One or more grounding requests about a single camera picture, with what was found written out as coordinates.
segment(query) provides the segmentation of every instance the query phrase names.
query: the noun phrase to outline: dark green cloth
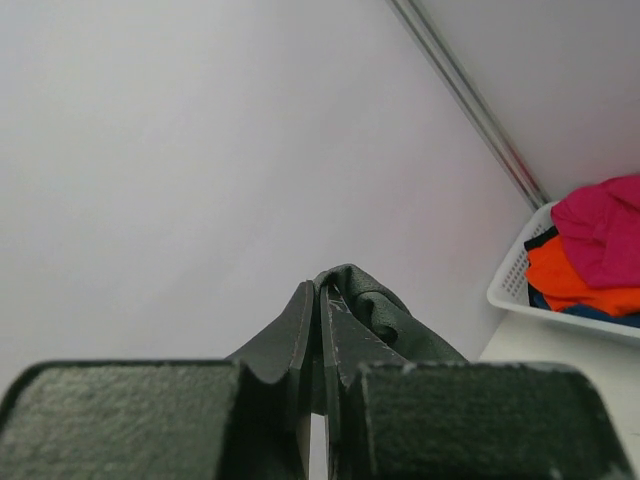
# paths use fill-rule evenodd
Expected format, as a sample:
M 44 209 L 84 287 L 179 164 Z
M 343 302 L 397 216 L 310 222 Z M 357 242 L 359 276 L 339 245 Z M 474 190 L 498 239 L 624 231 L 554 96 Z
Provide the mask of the dark green cloth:
M 465 361 L 442 337 L 411 316 L 398 296 L 355 265 L 340 265 L 322 272 L 314 280 L 316 305 L 320 287 L 333 284 L 342 294 L 351 313 L 381 338 L 395 332 L 389 346 L 412 362 Z

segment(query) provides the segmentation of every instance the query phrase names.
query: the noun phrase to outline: plastic basket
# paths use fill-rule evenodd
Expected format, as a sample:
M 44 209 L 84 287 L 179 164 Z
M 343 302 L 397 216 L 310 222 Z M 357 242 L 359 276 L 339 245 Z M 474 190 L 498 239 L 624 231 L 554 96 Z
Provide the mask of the plastic basket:
M 524 242 L 538 236 L 553 226 L 551 221 L 551 207 L 554 203 L 548 203 L 540 208 L 529 220 L 518 235 L 515 243 L 507 253 L 506 258 L 498 268 L 489 290 L 487 299 L 495 307 L 504 308 L 513 312 L 529 315 L 546 320 L 553 320 L 564 324 L 575 325 L 592 329 L 603 334 L 614 334 L 627 337 L 637 344 L 640 340 L 640 328 L 616 325 L 614 323 L 593 320 L 590 318 L 568 315 L 566 313 L 551 312 L 529 305 L 527 293 L 527 278 L 525 272 L 529 266 Z

